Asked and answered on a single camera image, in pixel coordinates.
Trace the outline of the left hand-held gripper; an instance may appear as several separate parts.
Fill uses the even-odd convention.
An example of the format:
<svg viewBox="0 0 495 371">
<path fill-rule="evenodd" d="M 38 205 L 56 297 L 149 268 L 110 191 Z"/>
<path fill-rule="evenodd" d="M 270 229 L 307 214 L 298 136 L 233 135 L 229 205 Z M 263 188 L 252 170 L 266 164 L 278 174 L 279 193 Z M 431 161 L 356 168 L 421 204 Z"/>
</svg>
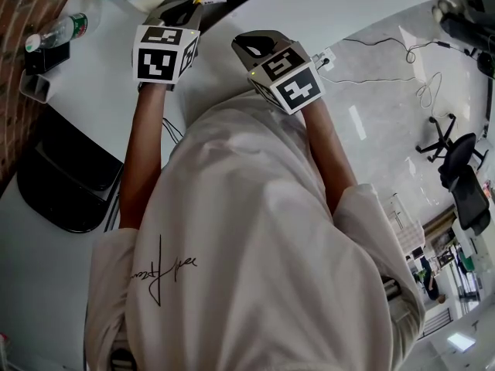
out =
<svg viewBox="0 0 495 371">
<path fill-rule="evenodd" d="M 150 12 L 136 30 L 133 79 L 174 90 L 195 59 L 202 15 L 203 5 L 193 0 L 169 2 Z"/>
</svg>

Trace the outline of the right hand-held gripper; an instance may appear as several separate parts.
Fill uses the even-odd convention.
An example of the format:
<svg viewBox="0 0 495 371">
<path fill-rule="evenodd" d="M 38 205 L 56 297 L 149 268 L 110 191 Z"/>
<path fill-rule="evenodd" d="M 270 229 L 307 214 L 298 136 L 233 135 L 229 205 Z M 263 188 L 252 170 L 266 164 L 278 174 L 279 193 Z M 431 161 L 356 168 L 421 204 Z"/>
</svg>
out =
<svg viewBox="0 0 495 371">
<path fill-rule="evenodd" d="M 325 93 L 316 66 L 299 42 L 275 30 L 241 33 L 231 43 L 247 79 L 269 103 L 294 114 Z"/>
</svg>

